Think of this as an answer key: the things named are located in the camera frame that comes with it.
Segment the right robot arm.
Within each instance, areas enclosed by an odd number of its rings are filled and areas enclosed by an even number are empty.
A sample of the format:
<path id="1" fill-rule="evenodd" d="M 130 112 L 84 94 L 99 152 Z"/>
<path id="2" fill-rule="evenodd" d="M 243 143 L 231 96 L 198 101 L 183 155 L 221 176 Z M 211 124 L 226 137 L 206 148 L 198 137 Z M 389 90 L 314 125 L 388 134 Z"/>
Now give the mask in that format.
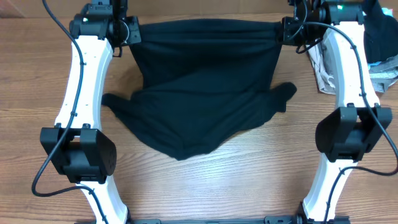
<path id="1" fill-rule="evenodd" d="M 364 16 L 359 2 L 290 0 L 294 14 L 282 20 L 278 41 L 302 54 L 316 44 L 328 48 L 335 79 L 335 110 L 315 131 L 320 161 L 309 193 L 292 216 L 266 223 L 348 223 L 336 205 L 350 173 L 392 121 L 371 83 L 364 50 Z"/>

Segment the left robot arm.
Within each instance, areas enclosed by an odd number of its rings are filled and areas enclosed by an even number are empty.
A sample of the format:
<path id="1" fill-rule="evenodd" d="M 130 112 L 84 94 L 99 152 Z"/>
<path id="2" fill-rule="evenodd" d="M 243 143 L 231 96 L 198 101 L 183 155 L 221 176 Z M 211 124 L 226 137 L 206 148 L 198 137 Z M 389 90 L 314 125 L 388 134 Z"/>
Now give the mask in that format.
<path id="1" fill-rule="evenodd" d="M 139 43 L 137 17 L 128 17 L 127 1 L 91 1 L 62 30 L 72 44 L 65 97 L 52 128 L 42 128 L 40 143 L 47 158 L 32 183 L 32 193 L 47 197 L 81 190 L 95 223 L 132 223 L 114 181 L 116 146 L 102 133 L 101 100 L 115 49 Z M 37 183 L 48 164 L 72 183 L 46 194 Z"/>

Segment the black t-shirt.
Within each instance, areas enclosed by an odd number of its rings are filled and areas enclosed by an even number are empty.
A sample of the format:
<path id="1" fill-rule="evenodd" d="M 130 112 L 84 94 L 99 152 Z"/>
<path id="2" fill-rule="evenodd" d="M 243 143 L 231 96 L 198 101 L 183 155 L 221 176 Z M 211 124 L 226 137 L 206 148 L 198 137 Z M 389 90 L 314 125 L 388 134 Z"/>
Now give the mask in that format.
<path id="1" fill-rule="evenodd" d="M 129 99 L 103 95 L 141 142 L 176 160 L 208 154 L 286 111 L 297 89 L 272 87 L 278 22 L 192 19 L 144 24 L 131 45 L 143 77 Z"/>

